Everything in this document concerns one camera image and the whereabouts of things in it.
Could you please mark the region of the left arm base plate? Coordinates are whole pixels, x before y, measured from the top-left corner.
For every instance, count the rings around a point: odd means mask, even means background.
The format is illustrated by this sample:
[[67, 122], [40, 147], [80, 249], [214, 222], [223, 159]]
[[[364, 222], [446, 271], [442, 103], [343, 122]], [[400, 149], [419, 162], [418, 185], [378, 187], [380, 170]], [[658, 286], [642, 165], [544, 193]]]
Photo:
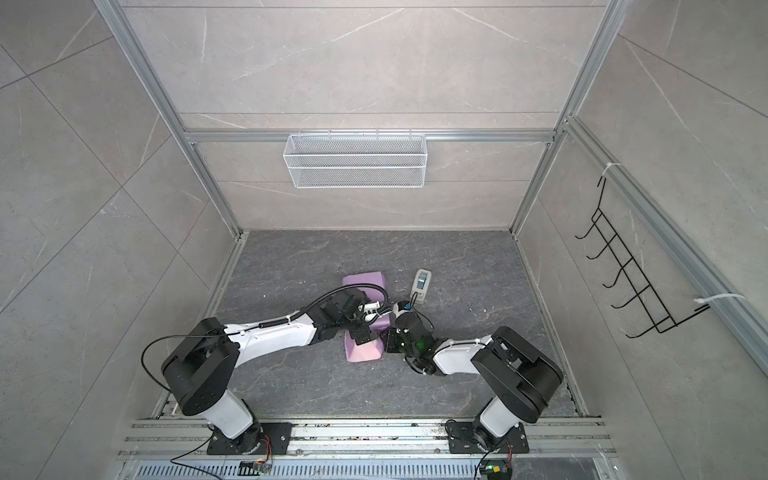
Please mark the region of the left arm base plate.
[[288, 422], [257, 423], [236, 439], [229, 439], [214, 427], [207, 446], [208, 455], [285, 455], [293, 425]]

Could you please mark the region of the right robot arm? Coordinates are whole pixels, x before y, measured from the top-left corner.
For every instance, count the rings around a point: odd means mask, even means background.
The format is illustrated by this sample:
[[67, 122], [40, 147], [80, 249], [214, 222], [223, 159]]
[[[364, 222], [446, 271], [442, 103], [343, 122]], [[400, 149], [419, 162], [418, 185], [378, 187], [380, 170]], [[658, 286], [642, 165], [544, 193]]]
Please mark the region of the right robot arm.
[[472, 374], [489, 385], [493, 398], [473, 420], [471, 433], [486, 450], [522, 422], [537, 422], [564, 380], [551, 358], [509, 327], [471, 340], [440, 339], [407, 302], [395, 306], [394, 324], [383, 342], [387, 352], [402, 354], [420, 375]]

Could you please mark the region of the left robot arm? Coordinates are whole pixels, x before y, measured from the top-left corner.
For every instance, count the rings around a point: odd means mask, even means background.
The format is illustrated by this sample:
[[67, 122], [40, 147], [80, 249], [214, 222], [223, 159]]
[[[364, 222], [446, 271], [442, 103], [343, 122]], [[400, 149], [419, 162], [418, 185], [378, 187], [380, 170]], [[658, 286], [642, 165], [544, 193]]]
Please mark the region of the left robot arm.
[[229, 390], [236, 368], [271, 353], [332, 339], [342, 330], [367, 339], [379, 311], [388, 306], [385, 288], [356, 283], [271, 320], [223, 324], [205, 318], [178, 337], [180, 343], [160, 367], [163, 384], [185, 416], [201, 416], [216, 433], [238, 440], [258, 427], [251, 409]]

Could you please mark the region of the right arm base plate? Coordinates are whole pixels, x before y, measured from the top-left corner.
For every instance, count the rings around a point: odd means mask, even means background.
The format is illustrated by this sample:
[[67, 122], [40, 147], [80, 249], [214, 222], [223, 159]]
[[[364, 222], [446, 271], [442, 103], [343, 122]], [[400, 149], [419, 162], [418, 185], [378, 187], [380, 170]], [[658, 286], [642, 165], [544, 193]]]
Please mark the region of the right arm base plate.
[[500, 450], [512, 454], [530, 452], [524, 426], [514, 425], [504, 437], [496, 437], [476, 422], [459, 422], [450, 419], [444, 424], [451, 454], [479, 454]]

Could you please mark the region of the pink wrapping paper sheet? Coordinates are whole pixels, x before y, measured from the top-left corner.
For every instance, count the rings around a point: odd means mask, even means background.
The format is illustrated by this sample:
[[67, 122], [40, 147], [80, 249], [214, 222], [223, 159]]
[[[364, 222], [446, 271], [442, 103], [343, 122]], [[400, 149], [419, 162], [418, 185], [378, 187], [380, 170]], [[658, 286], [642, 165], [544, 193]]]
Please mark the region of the pink wrapping paper sheet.
[[[386, 279], [381, 271], [348, 275], [342, 280], [343, 286], [361, 283], [375, 284], [381, 288], [386, 287]], [[379, 302], [381, 305], [384, 304], [384, 296], [378, 290], [362, 288], [361, 291], [366, 294], [370, 302]], [[384, 331], [391, 326], [391, 320], [391, 313], [383, 315], [370, 326], [370, 329], [373, 333], [383, 334]], [[344, 347], [347, 361], [350, 363], [378, 360], [382, 357], [385, 351], [385, 345], [381, 337], [375, 338], [370, 342], [357, 345], [355, 340], [350, 337], [349, 332], [344, 334]]]

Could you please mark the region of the grey tape dispenser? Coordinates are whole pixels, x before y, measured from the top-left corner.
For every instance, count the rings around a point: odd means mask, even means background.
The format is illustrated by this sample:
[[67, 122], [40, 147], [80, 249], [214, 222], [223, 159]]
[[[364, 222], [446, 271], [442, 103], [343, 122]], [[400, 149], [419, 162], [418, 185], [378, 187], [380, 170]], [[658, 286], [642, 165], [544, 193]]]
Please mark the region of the grey tape dispenser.
[[432, 279], [432, 272], [426, 269], [418, 269], [411, 288], [411, 302], [423, 303]]

